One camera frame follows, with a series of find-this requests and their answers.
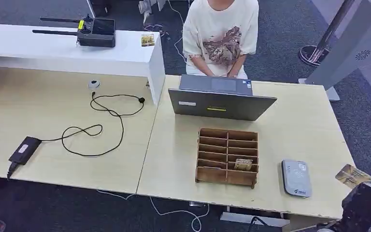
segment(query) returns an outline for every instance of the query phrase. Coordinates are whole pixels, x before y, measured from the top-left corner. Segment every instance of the yellow label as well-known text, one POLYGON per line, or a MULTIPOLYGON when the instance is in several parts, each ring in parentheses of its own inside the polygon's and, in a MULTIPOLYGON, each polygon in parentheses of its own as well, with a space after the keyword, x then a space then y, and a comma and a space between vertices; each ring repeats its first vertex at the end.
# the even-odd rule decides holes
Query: yellow label
POLYGON ((227 111, 226 109, 207 108, 207 110, 227 111))
POLYGON ((81 30, 83 28, 83 24, 85 23, 84 20, 80 20, 78 29, 81 30))

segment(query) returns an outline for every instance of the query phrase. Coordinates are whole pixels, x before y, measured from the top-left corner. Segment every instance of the small framed card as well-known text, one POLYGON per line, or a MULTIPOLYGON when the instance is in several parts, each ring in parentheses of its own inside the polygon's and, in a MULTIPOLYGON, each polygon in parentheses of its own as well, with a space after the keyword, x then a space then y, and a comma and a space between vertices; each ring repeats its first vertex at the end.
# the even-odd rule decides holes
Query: small framed card
POLYGON ((142 47, 154 46, 154 35, 142 35, 142 47))

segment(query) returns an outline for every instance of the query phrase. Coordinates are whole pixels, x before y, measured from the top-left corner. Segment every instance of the card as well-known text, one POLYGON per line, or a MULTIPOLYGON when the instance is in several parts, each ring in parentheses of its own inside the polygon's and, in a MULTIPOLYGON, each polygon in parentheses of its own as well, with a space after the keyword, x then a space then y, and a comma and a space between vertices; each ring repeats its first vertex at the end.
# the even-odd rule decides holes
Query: card
POLYGON ((336 174, 335 178, 351 189, 362 182, 371 182, 370 175, 350 164, 345 165, 342 170, 336 174))
POLYGON ((237 159, 235 161, 235 170, 249 171, 251 170, 252 160, 251 159, 237 159))
POLYGON ((142 35, 142 47, 154 46, 154 35, 142 35))

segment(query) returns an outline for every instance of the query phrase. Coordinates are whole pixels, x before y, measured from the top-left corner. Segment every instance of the person's hand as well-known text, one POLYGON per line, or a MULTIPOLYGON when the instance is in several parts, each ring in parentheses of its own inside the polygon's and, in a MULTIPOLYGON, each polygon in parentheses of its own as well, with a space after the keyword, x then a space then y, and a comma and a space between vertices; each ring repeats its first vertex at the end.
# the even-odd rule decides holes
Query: person's hand
POLYGON ((237 78, 238 73, 234 74, 233 70, 230 70, 227 74, 228 78, 237 78))

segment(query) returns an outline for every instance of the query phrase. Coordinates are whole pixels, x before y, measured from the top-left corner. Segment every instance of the speaker grille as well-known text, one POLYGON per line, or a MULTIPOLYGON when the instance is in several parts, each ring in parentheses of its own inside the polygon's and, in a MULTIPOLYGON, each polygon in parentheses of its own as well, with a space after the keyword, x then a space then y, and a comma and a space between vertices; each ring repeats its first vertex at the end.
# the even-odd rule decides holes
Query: speaker grille
POLYGON ((363 50, 363 51, 360 51, 356 54, 355 56, 355 59, 356 60, 364 60, 366 59, 369 55, 371 54, 371 52, 369 50, 363 50))

